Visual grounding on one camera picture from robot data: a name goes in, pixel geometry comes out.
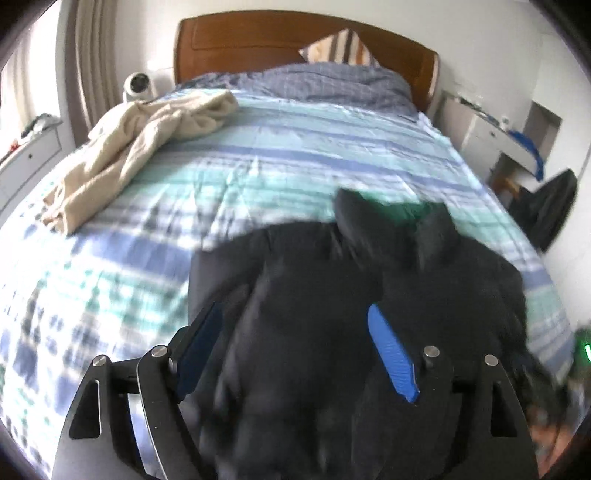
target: plaid bedsheet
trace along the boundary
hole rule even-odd
[[[271,223],[331,220],[338,187],[385,202],[445,202],[462,233],[522,272],[529,346],[558,377],[566,373],[573,336],[540,258],[424,116],[412,123],[336,105],[237,98],[241,109],[223,129],[163,147],[77,234],[63,238],[36,221],[56,173],[0,231],[0,417],[41,472],[51,475],[92,358],[140,356],[186,325],[192,250]],[[147,458],[146,432],[138,437]]]

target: wooden headboard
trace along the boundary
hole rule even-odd
[[[181,20],[174,78],[181,83],[208,72],[256,72],[303,62],[299,49],[344,28],[359,34],[382,67],[405,78],[424,112],[439,75],[437,53],[387,30],[328,15],[250,10]]]

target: security camera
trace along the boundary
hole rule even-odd
[[[123,84],[123,102],[151,100],[156,96],[150,77],[145,73],[132,73]]]

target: beige towel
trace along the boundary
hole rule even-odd
[[[44,198],[41,221],[65,235],[120,194],[150,157],[170,138],[207,135],[223,124],[238,103],[224,91],[195,92],[172,100],[121,104],[92,129],[90,142],[74,152],[73,167]]]

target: pillow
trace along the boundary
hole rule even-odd
[[[332,61],[349,65],[379,67],[379,63],[361,42],[359,35],[350,28],[323,38],[300,50],[308,63]]]

